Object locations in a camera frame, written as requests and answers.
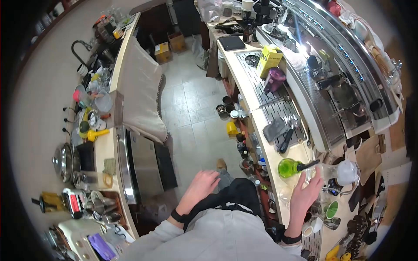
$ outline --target wrist strap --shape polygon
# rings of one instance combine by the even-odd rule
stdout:
[[[282,242],[285,243],[286,245],[291,245],[291,244],[299,242],[301,239],[302,239],[302,232],[297,238],[290,238],[288,236],[283,235]]]
[[[179,215],[176,209],[171,212],[171,217],[179,223],[185,223],[189,219],[189,215]]]

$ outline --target coffee grinder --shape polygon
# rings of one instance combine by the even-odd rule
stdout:
[[[255,16],[254,23],[256,25],[263,25],[266,23],[273,22],[270,16],[270,10],[273,8],[268,6],[270,4],[270,0],[260,0],[259,2],[253,5],[254,11],[257,13]]]

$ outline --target purple tumbler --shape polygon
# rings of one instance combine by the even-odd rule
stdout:
[[[268,71],[267,79],[264,81],[264,92],[277,91],[285,80],[286,75],[282,70],[278,67],[271,68]]]

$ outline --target drip tray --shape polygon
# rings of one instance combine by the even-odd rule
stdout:
[[[248,65],[245,61],[245,57],[248,55],[255,55],[261,57],[261,51],[252,51],[252,52],[239,52],[236,53],[238,60],[240,61],[244,71],[248,77],[248,80],[251,82],[255,93],[257,94],[258,102],[260,105],[266,104],[269,101],[272,101],[279,97],[288,96],[288,90],[290,90],[287,82],[284,82],[285,88],[279,88],[278,91],[273,93],[266,94],[264,90],[264,81],[260,79],[256,72],[255,67]],[[267,119],[268,123],[271,123],[274,118],[281,117],[286,123],[288,122],[288,116],[290,114],[297,114],[295,107],[292,101],[281,101],[269,106],[262,108],[265,118]],[[296,144],[299,139],[306,140],[306,133],[304,132],[302,127],[295,129],[293,132],[292,138],[290,139],[289,146]],[[278,151],[280,144],[285,140],[285,134],[281,135],[277,139],[274,140],[274,144],[276,146],[276,151]]]

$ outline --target tiled floor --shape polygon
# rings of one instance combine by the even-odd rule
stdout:
[[[180,199],[200,170],[216,169],[216,160],[224,158],[233,177],[246,177],[238,166],[241,160],[235,138],[226,132],[229,117],[221,118],[216,105],[226,96],[222,81],[207,78],[206,71],[194,62],[192,38],[188,50],[173,53],[173,60],[162,64],[166,84],[161,94],[161,114],[170,137],[170,148]]]

